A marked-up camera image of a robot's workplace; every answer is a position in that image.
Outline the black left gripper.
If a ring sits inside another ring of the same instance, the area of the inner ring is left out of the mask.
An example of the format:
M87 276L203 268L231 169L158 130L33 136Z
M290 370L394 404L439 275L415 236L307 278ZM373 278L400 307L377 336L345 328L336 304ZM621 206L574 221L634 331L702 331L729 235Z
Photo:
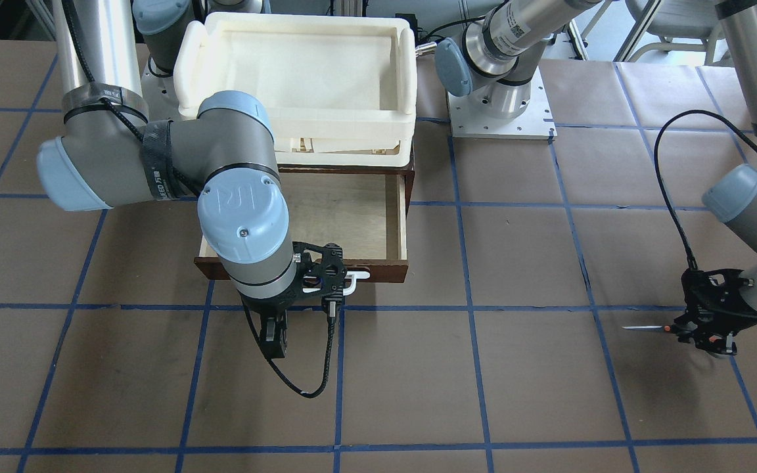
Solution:
M751 280L740 273L740 269L686 269L682 273L686 308L671 324L678 342L694 344L712 355L738 353L734 336L757 325L757 311L740 294Z

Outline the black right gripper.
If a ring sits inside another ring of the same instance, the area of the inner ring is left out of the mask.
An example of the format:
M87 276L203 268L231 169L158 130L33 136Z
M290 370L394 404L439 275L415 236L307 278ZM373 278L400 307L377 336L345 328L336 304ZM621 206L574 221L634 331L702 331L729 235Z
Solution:
M237 283L241 302L251 312L260 314L260 351L267 360L282 359L287 353L287 309L298 300L316 297L304 288L304 277L313 267L309 254L294 254L285 272L267 284ZM342 292L323 296L323 311L328 319L339 317L345 302Z

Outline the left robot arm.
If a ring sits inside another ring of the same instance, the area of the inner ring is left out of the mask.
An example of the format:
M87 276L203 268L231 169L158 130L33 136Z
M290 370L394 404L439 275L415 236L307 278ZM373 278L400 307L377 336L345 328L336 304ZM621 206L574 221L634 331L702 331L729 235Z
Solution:
M523 112L544 42L594 1L505 1L486 16L466 22L459 35L434 44L435 67L444 89L474 97L487 116L513 120ZM744 95L753 135L723 116L704 111L757 153L757 1L715 1L713 17L723 30ZM685 311L654 332L676 336L715 357L738 353L736 335L757 325L757 264L750 269L703 271L671 203L654 153L654 171L665 206L681 236L687 267L681 276ZM757 253L757 168L742 164L702 196L715 218Z

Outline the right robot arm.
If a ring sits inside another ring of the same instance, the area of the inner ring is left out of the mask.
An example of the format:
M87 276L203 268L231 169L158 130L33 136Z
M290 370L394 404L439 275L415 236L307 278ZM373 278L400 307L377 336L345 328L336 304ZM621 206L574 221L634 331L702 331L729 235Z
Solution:
M170 72L189 1L55 1L65 96L63 137L36 159L46 194L67 212L195 195L202 236L218 255L267 359L285 356L287 309L319 279L329 323L342 300L342 249L294 242L264 106L241 91L204 99L193 120L151 120L135 72L135 31Z

